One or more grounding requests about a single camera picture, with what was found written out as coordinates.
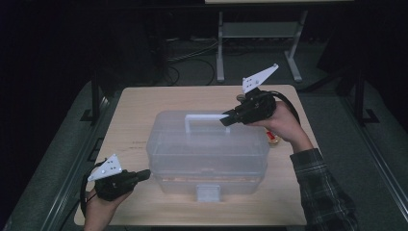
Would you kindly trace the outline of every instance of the transparent plastic box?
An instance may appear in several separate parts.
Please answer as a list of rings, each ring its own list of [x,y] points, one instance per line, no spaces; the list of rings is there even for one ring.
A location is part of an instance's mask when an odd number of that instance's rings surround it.
[[[164,111],[156,116],[147,153],[165,193],[196,194],[220,201],[222,194],[254,193],[268,167],[262,127],[224,127],[222,112]]]

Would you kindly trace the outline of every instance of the white stand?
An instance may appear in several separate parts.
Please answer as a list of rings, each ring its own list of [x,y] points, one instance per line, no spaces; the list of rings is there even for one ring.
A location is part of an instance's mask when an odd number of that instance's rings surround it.
[[[222,12],[220,12],[218,20],[217,81],[219,83],[225,81],[222,59],[223,38],[293,38],[291,49],[285,51],[285,57],[294,80],[301,82],[302,77],[293,56],[302,34],[306,16],[307,11],[302,12],[299,21],[296,22],[223,22]]]

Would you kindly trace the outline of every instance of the wrist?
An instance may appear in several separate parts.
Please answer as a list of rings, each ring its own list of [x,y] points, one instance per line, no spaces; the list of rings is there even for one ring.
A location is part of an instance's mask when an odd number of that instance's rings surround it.
[[[293,153],[310,150],[313,149],[312,142],[310,141],[309,137],[306,133],[299,134],[296,139],[291,141],[291,146],[293,148]]]

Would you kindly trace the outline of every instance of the wooden table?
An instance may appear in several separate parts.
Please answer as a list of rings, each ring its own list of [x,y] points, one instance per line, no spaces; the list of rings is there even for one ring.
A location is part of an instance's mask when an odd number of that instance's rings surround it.
[[[302,127],[317,146],[309,121],[292,86],[260,86],[283,93],[296,107]],[[149,168],[146,152],[157,113],[166,110],[227,111],[239,105],[241,86],[129,88],[123,91],[99,152],[97,163],[117,154],[123,169]],[[112,225],[255,225],[305,224],[299,186],[289,158],[291,146],[280,141],[268,154],[265,179],[254,194],[223,195],[221,202],[196,202],[195,195],[165,194],[151,177],[140,182],[117,209]],[[75,223],[84,224],[78,209]]]

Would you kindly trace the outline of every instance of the hand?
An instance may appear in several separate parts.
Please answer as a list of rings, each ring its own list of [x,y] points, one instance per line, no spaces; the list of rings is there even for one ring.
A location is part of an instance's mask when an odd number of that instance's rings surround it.
[[[288,141],[294,153],[313,148],[309,137],[282,101],[276,102],[276,109],[271,117],[248,125],[267,128],[284,141]]]
[[[99,198],[95,189],[92,189],[88,196],[84,231],[104,230],[114,217],[117,207],[131,193],[128,192],[113,201],[107,201]]]

